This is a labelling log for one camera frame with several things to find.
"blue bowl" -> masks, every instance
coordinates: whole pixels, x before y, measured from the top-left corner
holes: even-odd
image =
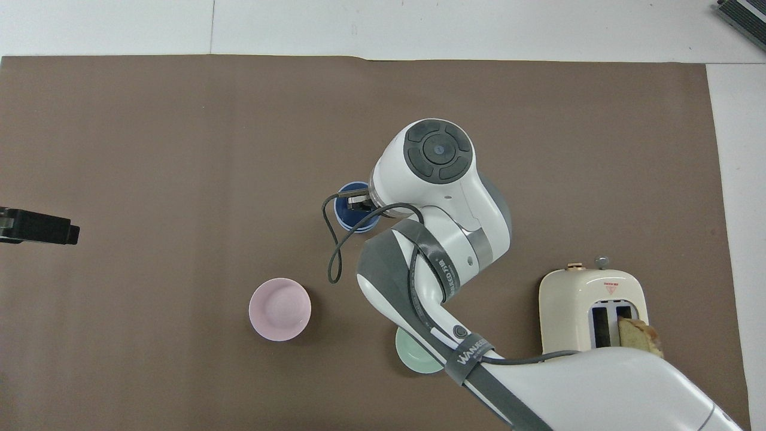
[[[351,181],[350,183],[341,187],[338,191],[345,192],[348,190],[364,189],[365,187],[367,187],[367,183],[363,181]],[[370,213],[370,211],[352,211],[351,209],[346,208],[347,202],[348,199],[346,198],[336,198],[335,204],[332,207],[335,210],[338,223],[340,223],[340,225],[343,226],[345,230],[350,231],[351,228],[353,228],[356,223],[359,223],[367,214]],[[356,233],[364,233],[374,228],[375,225],[378,224],[379,219],[379,215],[369,219],[364,225],[360,226],[359,229],[356,230]]]

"bread slice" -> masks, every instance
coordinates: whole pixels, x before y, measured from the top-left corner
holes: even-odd
[[[620,328],[620,346],[646,350],[659,357],[663,356],[660,336],[653,327],[638,319],[617,318]]]

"black cable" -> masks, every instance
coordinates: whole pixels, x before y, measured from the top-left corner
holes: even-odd
[[[417,247],[417,244],[412,244],[412,255],[410,255],[410,264],[407,268],[407,292],[410,297],[410,305],[415,310],[415,315],[420,319],[421,323],[429,330],[434,326],[434,322],[428,316],[428,313],[423,309],[420,298],[417,297],[417,292],[412,288],[415,286],[415,264],[417,263],[417,255],[421,250]]]
[[[351,235],[353,235],[354,232],[356,232],[359,228],[361,228],[370,219],[372,219],[375,216],[379,216],[380,214],[382,214],[385,211],[388,211],[389,209],[404,208],[404,209],[409,209],[410,211],[412,211],[417,216],[417,220],[420,223],[425,223],[425,219],[423,218],[423,213],[418,208],[416,208],[416,207],[414,207],[414,206],[412,206],[412,205],[410,205],[408,203],[403,203],[403,202],[392,203],[390,205],[386,205],[386,206],[382,206],[380,208],[376,208],[375,210],[373,210],[369,214],[365,215],[365,217],[363,219],[359,220],[359,222],[356,223],[354,225],[354,227],[352,227],[351,230],[349,230],[345,234],[343,239],[341,239],[340,242],[339,242],[338,241],[338,237],[335,234],[335,229],[332,227],[332,224],[330,223],[330,221],[329,221],[329,219],[327,217],[327,210],[326,210],[327,204],[331,200],[336,199],[337,197],[338,197],[338,193],[335,193],[335,194],[329,196],[327,199],[325,199],[325,202],[322,204],[322,217],[325,219],[325,223],[327,224],[327,228],[329,229],[330,234],[332,235],[332,240],[334,241],[334,243],[336,245],[335,250],[332,252],[332,256],[330,256],[329,263],[327,264],[327,280],[330,282],[330,284],[333,284],[333,285],[335,283],[337,283],[338,280],[340,280],[341,274],[343,273],[343,260],[342,260],[341,254],[340,254],[340,248],[343,246],[343,244],[345,244],[346,240],[351,238]],[[417,248],[415,248],[413,253],[414,253],[414,255],[417,255]],[[336,276],[333,277],[332,276],[332,264],[335,261],[336,256],[338,257],[338,272],[336,273]]]
[[[538,362],[543,362],[548,359],[553,359],[555,357],[562,357],[562,356],[569,356],[573,354],[580,353],[577,350],[560,350],[558,352],[551,352],[549,354],[543,354],[537,357],[529,357],[526,359],[498,359],[496,357],[482,357],[481,361],[485,364],[492,364],[492,365],[526,365],[526,364],[536,364]]]

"black device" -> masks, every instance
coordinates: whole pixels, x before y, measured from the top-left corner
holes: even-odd
[[[724,21],[766,51],[766,0],[718,0]]]
[[[77,244],[80,227],[53,215],[0,206],[0,242],[24,241]]]

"red warning label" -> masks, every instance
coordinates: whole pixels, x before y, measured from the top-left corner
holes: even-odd
[[[620,283],[607,283],[607,282],[604,283],[604,286],[607,288],[607,291],[609,292],[609,294],[613,294],[614,291],[617,290],[617,286],[619,285]]]

